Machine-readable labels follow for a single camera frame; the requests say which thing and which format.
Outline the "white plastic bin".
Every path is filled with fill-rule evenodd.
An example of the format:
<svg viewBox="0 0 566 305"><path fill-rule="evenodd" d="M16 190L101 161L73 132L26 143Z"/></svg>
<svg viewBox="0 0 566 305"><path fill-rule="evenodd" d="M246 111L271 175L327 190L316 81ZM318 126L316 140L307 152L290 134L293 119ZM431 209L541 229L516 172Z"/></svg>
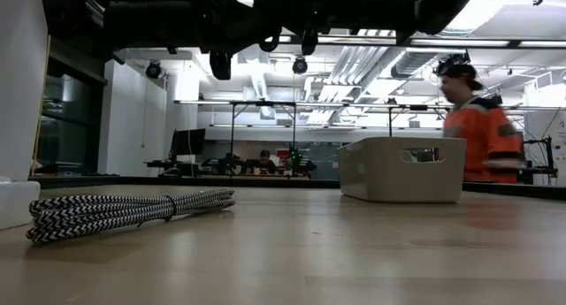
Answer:
<svg viewBox="0 0 566 305"><path fill-rule="evenodd" d="M457 203L466 141L371 137L337 150L341 193L367 202Z"/></svg>

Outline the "seated person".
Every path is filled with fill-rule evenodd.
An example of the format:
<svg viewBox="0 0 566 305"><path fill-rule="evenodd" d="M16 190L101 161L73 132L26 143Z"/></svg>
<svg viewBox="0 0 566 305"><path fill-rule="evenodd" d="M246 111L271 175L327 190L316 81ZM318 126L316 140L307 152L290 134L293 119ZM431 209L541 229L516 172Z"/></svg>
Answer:
<svg viewBox="0 0 566 305"><path fill-rule="evenodd" d="M258 159L249 159L247 163L252 172L259 170L260 174L275 174L278 171L278 167L271 160L270 152L266 149L260 152Z"/></svg>

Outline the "black computer monitor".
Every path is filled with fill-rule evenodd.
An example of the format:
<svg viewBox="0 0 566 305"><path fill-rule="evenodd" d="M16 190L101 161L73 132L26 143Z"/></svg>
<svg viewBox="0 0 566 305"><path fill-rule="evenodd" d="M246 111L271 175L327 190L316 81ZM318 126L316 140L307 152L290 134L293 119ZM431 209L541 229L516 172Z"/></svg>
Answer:
<svg viewBox="0 0 566 305"><path fill-rule="evenodd" d="M200 155L203 152L205 129L175 130L172 135L170 158Z"/></svg>

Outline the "dark background desk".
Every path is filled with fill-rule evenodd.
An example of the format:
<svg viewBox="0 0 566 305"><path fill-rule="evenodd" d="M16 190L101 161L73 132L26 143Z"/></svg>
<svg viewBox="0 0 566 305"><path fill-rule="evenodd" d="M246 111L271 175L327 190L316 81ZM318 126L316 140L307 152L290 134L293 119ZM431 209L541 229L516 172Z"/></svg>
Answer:
<svg viewBox="0 0 566 305"><path fill-rule="evenodd" d="M190 162L154 160L145 162L145 164L150 169L158 168L160 170L160 173L157 175L159 178L196 178L201 173L200 166Z"/></svg>

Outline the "walking person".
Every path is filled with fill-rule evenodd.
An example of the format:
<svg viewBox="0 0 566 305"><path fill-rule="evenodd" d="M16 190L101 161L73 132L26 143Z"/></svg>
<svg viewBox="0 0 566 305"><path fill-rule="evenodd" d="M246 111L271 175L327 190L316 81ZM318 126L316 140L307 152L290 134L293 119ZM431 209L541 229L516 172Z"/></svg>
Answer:
<svg viewBox="0 0 566 305"><path fill-rule="evenodd" d="M475 94L483 88L473 66L445 69L440 89L453 109L444 121L443 135L466 141L464 180L514 184L523 141L501 106Z"/></svg>

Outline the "white upright panel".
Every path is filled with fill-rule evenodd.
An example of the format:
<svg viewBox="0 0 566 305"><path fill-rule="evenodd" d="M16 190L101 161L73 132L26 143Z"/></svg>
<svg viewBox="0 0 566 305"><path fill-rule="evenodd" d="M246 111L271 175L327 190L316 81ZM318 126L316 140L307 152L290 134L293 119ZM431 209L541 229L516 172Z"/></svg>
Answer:
<svg viewBox="0 0 566 305"><path fill-rule="evenodd" d="M0 177L27 180L48 46L42 0L0 0Z"/></svg>

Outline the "white box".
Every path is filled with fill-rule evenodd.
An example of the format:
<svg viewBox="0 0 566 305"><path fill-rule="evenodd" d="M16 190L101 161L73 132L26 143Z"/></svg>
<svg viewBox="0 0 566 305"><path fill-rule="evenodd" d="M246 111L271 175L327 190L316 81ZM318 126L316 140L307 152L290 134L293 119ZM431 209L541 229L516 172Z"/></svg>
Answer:
<svg viewBox="0 0 566 305"><path fill-rule="evenodd" d="M28 224L29 204L39 198L41 186L35 181L12 181L0 176L0 230Z"/></svg>

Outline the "black table edge rail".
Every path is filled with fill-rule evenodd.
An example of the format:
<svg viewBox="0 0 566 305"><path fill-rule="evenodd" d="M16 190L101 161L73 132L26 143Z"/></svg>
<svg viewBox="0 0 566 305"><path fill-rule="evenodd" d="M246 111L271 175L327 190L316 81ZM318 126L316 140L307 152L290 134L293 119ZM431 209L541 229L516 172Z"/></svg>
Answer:
<svg viewBox="0 0 566 305"><path fill-rule="evenodd" d="M79 177L31 177L42 189L65 187L95 187L111 185L145 186L184 186L184 187L275 187L275 188L313 188L339 189L338 180L310 179L235 179L218 176L216 179L124 177L124 176L79 176ZM494 183L463 182L463 191L484 194L498 194L516 197L529 197L558 202L566 202L566 187L510 185Z"/></svg>

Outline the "black background station frame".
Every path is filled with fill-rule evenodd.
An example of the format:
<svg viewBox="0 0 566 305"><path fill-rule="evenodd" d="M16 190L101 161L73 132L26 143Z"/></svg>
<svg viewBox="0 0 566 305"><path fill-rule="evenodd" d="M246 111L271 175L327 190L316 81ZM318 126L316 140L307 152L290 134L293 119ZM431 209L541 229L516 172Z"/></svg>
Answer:
<svg viewBox="0 0 566 305"><path fill-rule="evenodd" d="M231 101L230 104L232 105L232 116L231 116L231 139L230 139L230 152L233 152L233 145L234 145L234 131L235 131L235 120L238 118L238 114L236 113L236 107L238 105L244 105L244 108L241 110L244 111L249 105L254 105L256 107L271 107L275 108L279 106L283 111L287 111L288 107L293 109L293 113L288 113L287 115L292 119L293 125L293 139L292 139L292 147L295 148L296 145L296 116L297 116L297 103L296 102L282 102L282 101L266 101L264 99L258 101Z"/></svg>
<svg viewBox="0 0 566 305"><path fill-rule="evenodd" d="M388 134L394 131L437 132L446 120L447 110L439 105L395 104L387 107Z"/></svg>

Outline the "black overhead frame bar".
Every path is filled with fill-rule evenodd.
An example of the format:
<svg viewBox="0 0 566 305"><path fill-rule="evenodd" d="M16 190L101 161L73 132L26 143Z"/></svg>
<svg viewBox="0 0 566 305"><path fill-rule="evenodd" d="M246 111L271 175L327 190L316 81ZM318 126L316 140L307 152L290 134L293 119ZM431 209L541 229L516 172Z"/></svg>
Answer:
<svg viewBox="0 0 566 305"><path fill-rule="evenodd" d="M318 45L381 46L414 48L566 50L566 40L484 39L462 37L412 37L397 42L392 36L320 35Z"/></svg>

